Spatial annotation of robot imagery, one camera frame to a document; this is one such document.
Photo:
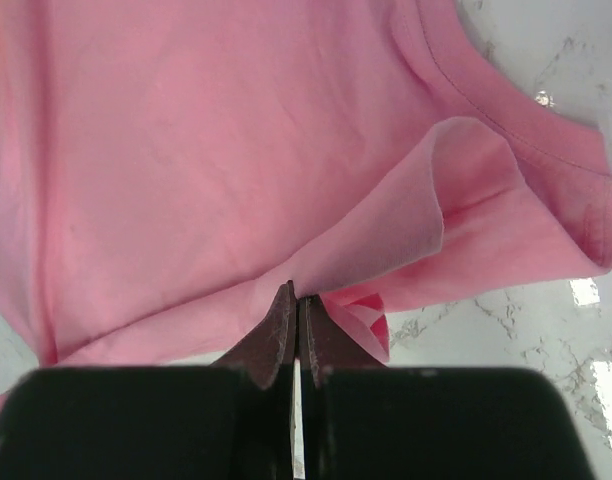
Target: t-shirt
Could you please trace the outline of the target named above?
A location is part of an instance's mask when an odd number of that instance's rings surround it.
[[[0,1],[0,311],[42,366],[227,348],[287,280],[384,359],[383,311],[611,266],[601,136],[452,0]]]

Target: pink cloth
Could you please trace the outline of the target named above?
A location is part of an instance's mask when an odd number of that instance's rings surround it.
[[[227,348],[289,279],[384,359],[383,309],[611,266],[601,136],[452,0],[0,1],[0,311],[41,365]]]

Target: pink shirt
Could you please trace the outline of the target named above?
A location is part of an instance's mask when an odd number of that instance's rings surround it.
[[[384,309],[611,266],[601,136],[452,0],[0,1],[0,311],[44,366],[227,348],[289,279],[384,359]]]

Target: stitching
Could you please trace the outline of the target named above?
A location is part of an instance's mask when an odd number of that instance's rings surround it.
[[[553,159],[559,160],[559,161],[560,161],[560,162],[562,162],[562,163],[565,163],[565,164],[567,164],[567,165],[570,165],[571,167],[579,168],[579,169],[581,169],[581,170],[584,170],[584,171],[587,171],[587,172],[590,172],[590,173],[593,173],[593,174],[595,174],[595,175],[599,175],[599,176],[602,176],[602,177],[607,177],[607,176],[608,176],[608,175],[606,175],[606,174],[596,172],[596,171],[594,171],[594,170],[592,170],[592,169],[589,169],[589,168],[587,168],[587,167],[584,167],[584,166],[578,165],[578,164],[576,164],[576,163],[574,163],[574,162],[571,162],[570,160],[567,160],[567,159],[565,159],[565,158],[563,158],[563,157],[560,157],[560,156],[558,156],[558,155],[556,155],[556,154],[553,154],[553,153],[547,152],[547,151],[545,151],[545,150],[542,150],[540,147],[538,147],[538,146],[536,146],[536,145],[533,145],[532,143],[530,143],[528,140],[526,140],[525,138],[521,137],[521,136],[520,136],[520,135],[518,135],[517,133],[515,133],[515,132],[513,132],[513,131],[510,131],[510,130],[508,130],[508,129],[506,129],[506,127],[504,127],[504,126],[503,126],[501,123],[499,123],[499,122],[498,122],[498,121],[496,121],[494,118],[492,118],[492,117],[491,117],[491,116],[490,116],[490,115],[489,115],[489,114],[488,114],[486,111],[484,111],[484,110],[483,110],[483,109],[482,109],[480,106],[478,106],[477,104],[475,104],[475,103],[474,103],[474,102],[473,102],[473,101],[472,101],[472,100],[471,100],[471,99],[470,99],[470,98],[469,98],[469,97],[468,97],[468,96],[467,96],[467,95],[466,95],[466,94],[465,94],[465,93],[464,93],[464,92],[463,92],[463,91],[462,91],[462,90],[461,90],[461,89],[460,89],[460,88],[457,86],[457,84],[456,84],[456,83],[453,81],[453,79],[452,79],[452,78],[451,78],[451,77],[450,77],[450,76],[449,76],[449,75],[448,75],[448,74],[447,74],[447,73],[444,71],[444,69],[441,67],[441,65],[440,65],[439,61],[438,61],[438,60],[437,60],[437,58],[435,57],[435,52],[434,52],[434,50],[433,50],[433,47],[432,47],[431,43],[430,43],[430,42],[429,42],[429,40],[428,40],[428,32],[427,32],[426,20],[425,20],[425,16],[424,16],[424,13],[423,13],[423,8],[421,7],[421,4],[420,4],[420,0],[416,0],[416,4],[417,4],[417,10],[418,10],[418,12],[419,12],[420,24],[421,24],[421,27],[422,27],[422,34],[424,35],[424,41],[426,42],[426,46],[428,47],[428,51],[429,51],[429,53],[430,53],[431,58],[433,59],[433,62],[435,63],[435,66],[437,67],[437,69],[439,70],[439,72],[442,74],[442,76],[443,76],[443,77],[444,77],[444,78],[445,78],[445,79],[448,81],[448,83],[450,83],[450,84],[451,84],[451,86],[453,87],[453,89],[455,89],[455,91],[456,91],[457,93],[459,93],[459,94],[460,94],[460,95],[461,95],[461,96],[462,96],[462,97],[463,97],[463,98],[464,98],[464,99],[465,99],[465,100],[466,100],[468,103],[470,103],[470,105],[471,105],[472,107],[474,107],[474,108],[475,108],[475,109],[476,109],[476,110],[477,110],[479,113],[481,113],[481,114],[482,114],[484,117],[486,117],[486,118],[487,118],[487,119],[488,119],[488,120],[489,120],[491,123],[493,123],[494,125],[496,125],[498,128],[500,128],[500,129],[501,129],[502,131],[504,131],[506,134],[508,134],[509,136],[511,136],[511,137],[513,137],[513,138],[515,138],[516,140],[520,141],[521,143],[523,143],[523,144],[527,145],[528,147],[531,147],[531,148],[535,149],[536,151],[538,151],[538,152],[540,152],[540,153],[542,153],[542,154],[544,154],[544,155],[547,155],[547,156],[549,156],[549,157],[551,157],[551,158],[553,158]],[[406,32],[407,32],[407,35],[408,35],[409,42],[410,42],[410,43],[413,43],[413,37],[412,37],[411,32],[410,32],[410,27],[409,27],[409,25],[408,25],[408,23],[409,23],[409,22],[408,22],[408,19],[407,19],[407,16],[406,16],[406,11],[405,11],[405,10],[402,10],[402,17],[403,17],[403,20],[404,20],[404,27],[406,28]],[[540,165],[536,165],[535,163],[530,162],[530,161],[529,161],[528,163],[530,163],[530,164],[532,164],[532,165],[535,165],[536,167],[541,167]]]

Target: white marble table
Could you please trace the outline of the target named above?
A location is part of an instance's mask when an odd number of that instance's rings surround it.
[[[612,151],[612,0],[462,0],[459,6],[489,61],[528,95],[545,91],[559,113],[599,124]],[[389,320],[392,365],[543,372],[566,399],[598,479],[612,480],[612,273],[508,288]],[[36,364],[0,317],[0,393]]]

